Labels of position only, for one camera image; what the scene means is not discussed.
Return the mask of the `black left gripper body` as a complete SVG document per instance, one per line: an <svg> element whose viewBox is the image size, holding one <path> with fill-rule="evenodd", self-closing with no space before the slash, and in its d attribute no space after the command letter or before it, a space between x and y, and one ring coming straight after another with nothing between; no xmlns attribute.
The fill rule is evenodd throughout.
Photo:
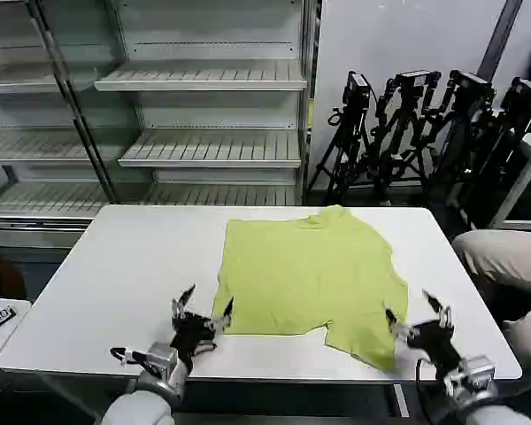
<svg viewBox="0 0 531 425"><path fill-rule="evenodd" d="M172 318L174 335L170 346L178 352L187 370L193 369L193 358L216 349L214 322L197 313L185 312Z"/></svg>

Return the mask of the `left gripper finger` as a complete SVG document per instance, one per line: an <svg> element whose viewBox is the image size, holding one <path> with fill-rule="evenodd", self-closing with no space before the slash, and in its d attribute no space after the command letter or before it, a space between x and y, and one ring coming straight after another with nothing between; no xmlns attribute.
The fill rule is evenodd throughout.
<svg viewBox="0 0 531 425"><path fill-rule="evenodd" d="M234 300L235 299L231 297L229 302L227 303L224 312L220 316L210 319L205 323L205 326L213 334L222 334L227 328L230 327L232 321Z"/></svg>
<svg viewBox="0 0 531 425"><path fill-rule="evenodd" d="M194 290L196 288L195 284L192 284L188 289L184 290L178 298L172 300L172 318L173 319L182 319L185 316L185 308L190 300Z"/></svg>

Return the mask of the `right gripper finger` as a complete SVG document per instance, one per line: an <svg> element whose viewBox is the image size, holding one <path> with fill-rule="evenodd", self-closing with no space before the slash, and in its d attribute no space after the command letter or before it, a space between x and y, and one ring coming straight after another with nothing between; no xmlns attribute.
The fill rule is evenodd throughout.
<svg viewBox="0 0 531 425"><path fill-rule="evenodd" d="M406 343L412 333L412 328L401 322L390 308L385 309L385 315L392 336L396 340Z"/></svg>
<svg viewBox="0 0 531 425"><path fill-rule="evenodd" d="M437 297L430 294L427 290L423 290L422 293L433 311L437 314L437 319L421 323L420 327L428 329L454 329L450 306L443 305Z"/></svg>

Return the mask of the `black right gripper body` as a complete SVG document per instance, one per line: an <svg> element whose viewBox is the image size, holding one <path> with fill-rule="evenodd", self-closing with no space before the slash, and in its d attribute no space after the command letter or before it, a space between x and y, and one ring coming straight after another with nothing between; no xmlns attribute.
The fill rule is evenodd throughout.
<svg viewBox="0 0 531 425"><path fill-rule="evenodd" d="M422 350L437 370L452 370L458 367L461 356L451 343L452 326L442 327L440 321L426 321L414 325L406 338L412 349Z"/></svg>

